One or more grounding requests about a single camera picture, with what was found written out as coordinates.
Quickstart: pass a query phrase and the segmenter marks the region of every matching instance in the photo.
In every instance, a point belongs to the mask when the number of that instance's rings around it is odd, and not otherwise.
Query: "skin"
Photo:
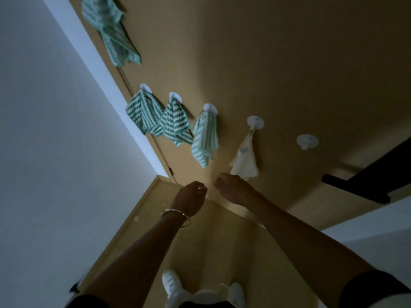
[[[340,293],[348,281],[374,269],[339,242],[267,200],[239,176],[221,173],[214,187],[224,198],[248,208],[259,218],[327,307],[338,307]],[[191,217],[202,207],[206,193],[207,187],[194,181],[179,191],[171,208]],[[93,280],[83,294],[94,295],[111,308],[142,307],[160,264],[184,222],[182,214],[168,212]]]

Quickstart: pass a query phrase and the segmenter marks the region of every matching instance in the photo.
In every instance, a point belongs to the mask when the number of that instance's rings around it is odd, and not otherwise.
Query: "shoe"
[[[162,281],[169,299],[172,293],[182,289],[180,278],[178,278],[178,274],[174,270],[168,269],[163,272]]]
[[[227,301],[237,308],[245,308],[245,296],[241,285],[238,283],[230,285]]]

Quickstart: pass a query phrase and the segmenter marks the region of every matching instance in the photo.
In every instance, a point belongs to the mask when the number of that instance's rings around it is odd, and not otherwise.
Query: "fist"
[[[221,173],[214,186],[228,201],[249,207],[258,192],[238,175]]]
[[[199,181],[193,181],[178,191],[170,208],[177,209],[192,217],[203,206],[206,194],[207,187]]]

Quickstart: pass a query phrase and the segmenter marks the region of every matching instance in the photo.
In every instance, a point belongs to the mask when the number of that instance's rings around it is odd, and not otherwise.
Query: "teal and white striped towel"
[[[143,135],[148,132],[157,137],[163,134],[163,127],[160,125],[162,112],[157,99],[143,90],[139,90],[126,107],[126,113]]]
[[[160,125],[164,135],[170,138],[177,147],[182,142],[189,145],[193,143],[193,136],[190,133],[191,124],[188,122],[187,114],[176,99],[171,98],[168,102],[161,116]]]
[[[113,0],[82,0],[81,12],[85,20],[100,31],[114,66],[124,66],[126,60],[140,64],[140,55],[120,25],[123,13]]]
[[[206,168],[208,161],[213,159],[213,150],[220,147],[215,114],[203,111],[197,119],[193,133],[195,137],[191,146],[191,153],[198,163]]]

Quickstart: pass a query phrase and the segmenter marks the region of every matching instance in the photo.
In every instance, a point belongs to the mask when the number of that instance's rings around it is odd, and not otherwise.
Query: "silver bracelet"
[[[187,218],[187,220],[188,220],[188,225],[186,225],[186,226],[181,226],[180,228],[186,228],[186,227],[188,227],[188,226],[191,225],[191,219],[190,219],[190,217],[188,217],[187,214],[185,214],[185,213],[183,213],[183,212],[181,212],[181,211],[179,211],[179,210],[177,210],[177,209],[165,209],[165,210],[161,213],[161,217],[163,217],[164,215],[166,215],[167,212],[177,212],[177,213],[182,214],[185,218]]]

